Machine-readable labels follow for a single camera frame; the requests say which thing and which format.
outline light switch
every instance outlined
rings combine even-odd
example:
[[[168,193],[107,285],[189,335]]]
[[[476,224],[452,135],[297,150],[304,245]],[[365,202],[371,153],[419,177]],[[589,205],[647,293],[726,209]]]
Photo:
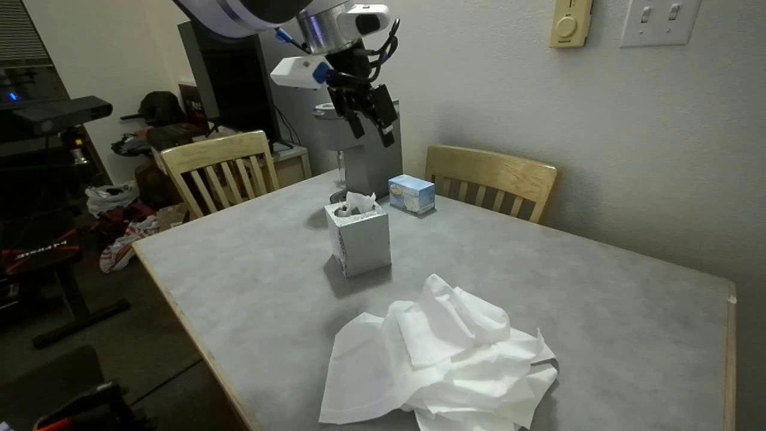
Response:
[[[592,0],[556,0],[551,49],[582,49],[592,29]]]
[[[698,0],[632,0],[619,45],[685,45],[690,44]]]

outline gray table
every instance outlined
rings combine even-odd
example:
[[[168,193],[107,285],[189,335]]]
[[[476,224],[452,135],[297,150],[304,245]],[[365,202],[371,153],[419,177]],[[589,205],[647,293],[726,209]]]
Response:
[[[429,273],[541,329],[561,378],[534,431],[720,431],[732,391],[732,282],[460,202],[391,209],[392,267],[343,280],[322,207],[338,172],[137,245],[251,430],[316,425],[335,334],[414,299]],[[414,431],[397,412],[340,430]]]

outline white tissue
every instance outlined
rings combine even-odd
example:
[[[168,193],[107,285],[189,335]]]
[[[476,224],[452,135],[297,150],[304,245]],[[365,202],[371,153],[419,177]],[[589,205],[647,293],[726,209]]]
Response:
[[[557,372],[541,335],[437,276],[419,303],[340,329],[319,423],[349,425],[414,409],[420,431],[507,431],[531,425]]]
[[[347,193],[344,195],[344,209],[349,213],[369,213],[369,212],[376,209],[376,195],[364,196],[364,195],[357,195],[357,193]]]

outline tissue box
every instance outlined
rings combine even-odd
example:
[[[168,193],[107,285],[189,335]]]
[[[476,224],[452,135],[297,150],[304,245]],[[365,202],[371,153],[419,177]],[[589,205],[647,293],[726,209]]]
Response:
[[[344,202],[331,205],[325,215],[344,278],[391,267],[387,213],[379,205],[364,213],[352,213]]]
[[[397,176],[387,181],[391,207],[410,212],[410,213],[429,213],[432,212],[432,183]]]

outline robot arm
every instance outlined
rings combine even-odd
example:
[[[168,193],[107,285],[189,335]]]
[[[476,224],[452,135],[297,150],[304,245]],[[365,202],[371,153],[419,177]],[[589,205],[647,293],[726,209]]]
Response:
[[[365,116],[383,140],[392,144],[397,112],[386,87],[373,87],[383,63],[397,49],[397,25],[391,26],[386,5],[355,5],[352,0],[174,0],[194,23],[227,36],[243,38],[277,29],[292,17],[298,23],[304,44],[292,41],[304,59],[288,59],[272,72],[283,87],[328,87],[335,112],[355,136],[364,135],[359,112]],[[364,36],[391,26],[379,50],[364,49]]]

